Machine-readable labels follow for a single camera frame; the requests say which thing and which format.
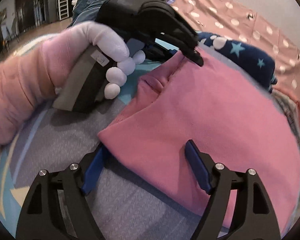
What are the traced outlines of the left white gloved hand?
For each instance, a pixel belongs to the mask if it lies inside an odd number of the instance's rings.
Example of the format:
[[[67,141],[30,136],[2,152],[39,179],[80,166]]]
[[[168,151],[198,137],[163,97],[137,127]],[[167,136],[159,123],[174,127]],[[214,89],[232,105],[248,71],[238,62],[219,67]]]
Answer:
[[[127,76],[132,74],[137,64],[145,61],[143,50],[133,56],[124,40],[110,27],[92,21],[86,21],[70,27],[50,40],[43,42],[42,54],[50,80],[55,88],[62,88],[75,63],[89,46],[94,47],[93,59],[102,67],[109,61],[116,62],[106,72],[108,84],[104,89],[106,99],[116,98]]]

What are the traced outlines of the left forearm pink sleeve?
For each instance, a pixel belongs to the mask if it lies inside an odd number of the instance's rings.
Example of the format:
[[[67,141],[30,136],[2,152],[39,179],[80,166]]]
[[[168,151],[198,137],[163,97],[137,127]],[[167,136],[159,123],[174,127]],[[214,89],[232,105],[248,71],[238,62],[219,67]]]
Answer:
[[[36,107],[55,96],[42,46],[0,63],[0,153]]]

